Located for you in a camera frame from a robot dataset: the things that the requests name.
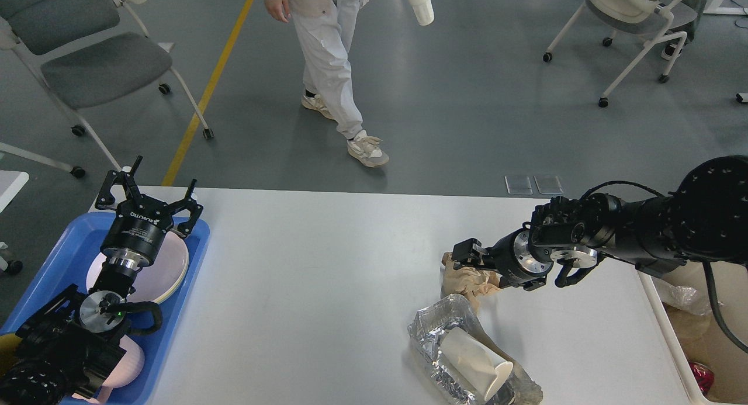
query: person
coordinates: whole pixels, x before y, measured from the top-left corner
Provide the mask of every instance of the person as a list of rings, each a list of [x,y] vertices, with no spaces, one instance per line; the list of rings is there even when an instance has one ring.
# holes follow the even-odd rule
[[[304,54],[302,106],[337,121],[348,153],[366,167],[390,160],[381,139],[363,128],[353,101],[348,51],[359,9],[369,0],[265,0],[265,9],[280,22],[293,22]]]
[[[695,33],[697,32],[697,27],[699,27],[699,21],[701,20],[702,15],[704,14],[704,8],[706,8],[706,2],[707,0],[683,0],[681,3],[689,6],[689,8],[693,9],[695,13],[697,13],[697,17],[695,17],[694,20],[689,22],[686,25],[681,25],[679,27],[674,27],[671,29],[671,32],[679,32],[679,30],[684,30],[686,32],[686,42],[685,44],[690,43],[691,41],[694,41]],[[665,60],[670,60],[673,58],[673,53],[676,52],[676,48],[678,48],[678,41],[676,40],[675,43],[670,43],[667,46],[665,46],[664,49],[662,49],[662,53],[660,53],[660,56]]]

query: chair wheel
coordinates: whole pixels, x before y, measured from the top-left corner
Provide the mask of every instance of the chair wheel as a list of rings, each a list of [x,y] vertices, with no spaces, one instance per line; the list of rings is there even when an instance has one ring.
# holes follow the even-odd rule
[[[73,135],[75,136],[83,136],[86,134],[86,128],[79,124],[70,128],[70,131],[72,131]]]
[[[21,272],[21,269],[23,269],[23,263],[21,263],[21,261],[11,261],[8,263],[8,268],[5,270],[5,273],[8,275],[16,275],[18,272]]]
[[[80,167],[78,167],[76,165],[75,167],[72,168],[72,170],[70,170],[70,174],[72,174],[72,176],[74,176],[74,178],[80,179],[80,178],[82,178],[83,176],[86,175],[86,170],[84,170],[83,168],[80,168]]]

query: crumpled paper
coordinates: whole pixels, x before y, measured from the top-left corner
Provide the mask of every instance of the crumpled paper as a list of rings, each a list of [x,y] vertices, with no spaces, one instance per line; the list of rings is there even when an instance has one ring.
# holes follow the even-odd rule
[[[444,265],[441,296],[462,294],[470,301],[470,306],[476,313],[480,307],[479,296],[488,296],[500,290],[499,275],[496,272],[470,267],[455,270],[451,251],[444,253],[441,264]]]

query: gray chair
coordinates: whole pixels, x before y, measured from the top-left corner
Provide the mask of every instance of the gray chair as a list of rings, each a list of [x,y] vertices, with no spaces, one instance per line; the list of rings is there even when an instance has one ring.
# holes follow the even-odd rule
[[[203,118],[181,75],[172,67],[165,46],[153,43],[142,21],[130,4],[145,0],[0,0],[0,16],[8,21],[12,34],[0,30],[0,49],[12,50],[44,88],[54,104],[77,122],[72,132],[89,133],[115,169],[117,160],[78,110],[99,106],[157,82],[170,70],[184,88],[203,125],[203,136],[213,131]],[[36,68],[22,53],[21,44],[40,56],[74,40],[115,27],[120,22],[118,8],[125,8],[141,27],[142,34],[126,32],[99,43],[54,58]],[[168,93],[168,85],[158,87]]]
[[[603,46],[610,46],[618,32],[638,36],[643,40],[642,50],[615,78],[598,100],[598,106],[607,107],[609,104],[607,97],[612,90],[619,85],[623,78],[628,75],[628,72],[631,72],[655,44],[677,39],[678,45],[675,53],[680,53],[687,34],[683,30],[680,32],[670,32],[670,30],[688,24],[697,17],[694,10],[680,3],[681,1],[672,0],[668,5],[663,5],[660,0],[584,0],[572,15],[572,18],[566,22],[561,32],[550,43],[550,46],[545,49],[543,61],[548,63],[553,59],[553,49],[577,21],[585,8],[613,29],[612,34],[603,39]],[[678,56],[672,56],[668,61],[665,71],[658,79],[660,83],[665,83],[670,79],[670,70],[676,63],[677,58]]]

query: foil container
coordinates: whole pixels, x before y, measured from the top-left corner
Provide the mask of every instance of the foil container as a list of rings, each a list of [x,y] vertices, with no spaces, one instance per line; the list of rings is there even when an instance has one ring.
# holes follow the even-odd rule
[[[505,384],[488,401],[484,401],[475,387],[463,378],[439,347],[446,332],[459,327],[473,338],[514,364],[512,374]],[[451,294],[416,312],[413,323],[408,325],[411,348],[428,378],[437,386],[451,405],[538,405],[543,400],[543,391],[522,366],[505,354],[483,331],[478,317],[470,307],[470,301],[459,294]]]

